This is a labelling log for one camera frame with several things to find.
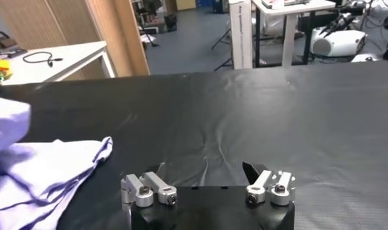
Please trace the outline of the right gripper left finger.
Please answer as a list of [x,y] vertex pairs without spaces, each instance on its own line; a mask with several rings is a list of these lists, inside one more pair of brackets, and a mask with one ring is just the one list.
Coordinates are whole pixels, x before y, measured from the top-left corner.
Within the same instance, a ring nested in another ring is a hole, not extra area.
[[121,204],[124,208],[135,205],[139,208],[148,208],[155,201],[169,207],[178,203],[178,190],[175,186],[166,183],[161,174],[165,163],[150,166],[140,176],[127,174],[120,180]]

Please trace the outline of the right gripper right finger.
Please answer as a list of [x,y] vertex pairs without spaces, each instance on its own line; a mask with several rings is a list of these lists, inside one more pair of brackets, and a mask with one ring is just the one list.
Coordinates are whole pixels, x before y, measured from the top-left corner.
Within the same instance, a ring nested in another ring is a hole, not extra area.
[[245,161],[242,169],[249,183],[245,188],[245,200],[249,206],[258,206],[266,200],[277,206],[295,202],[296,178],[291,172],[273,172],[263,164]]

